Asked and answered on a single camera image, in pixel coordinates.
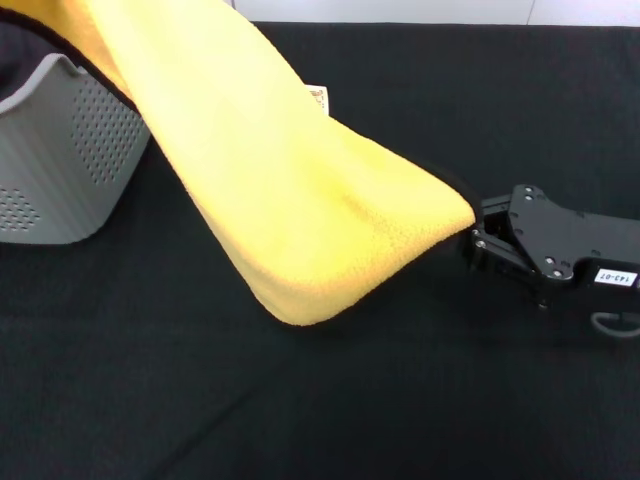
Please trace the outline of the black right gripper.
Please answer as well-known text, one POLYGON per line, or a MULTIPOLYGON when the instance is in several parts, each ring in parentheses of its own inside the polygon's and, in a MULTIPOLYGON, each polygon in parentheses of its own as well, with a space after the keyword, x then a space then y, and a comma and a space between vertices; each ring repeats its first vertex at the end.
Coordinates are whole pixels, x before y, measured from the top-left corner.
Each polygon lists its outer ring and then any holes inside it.
POLYGON ((508 225, 518 248, 473 228, 472 270, 523 286, 539 308, 569 305, 586 314, 639 312, 639 222, 561 207, 541 189, 516 186, 481 202, 484 228, 508 225))

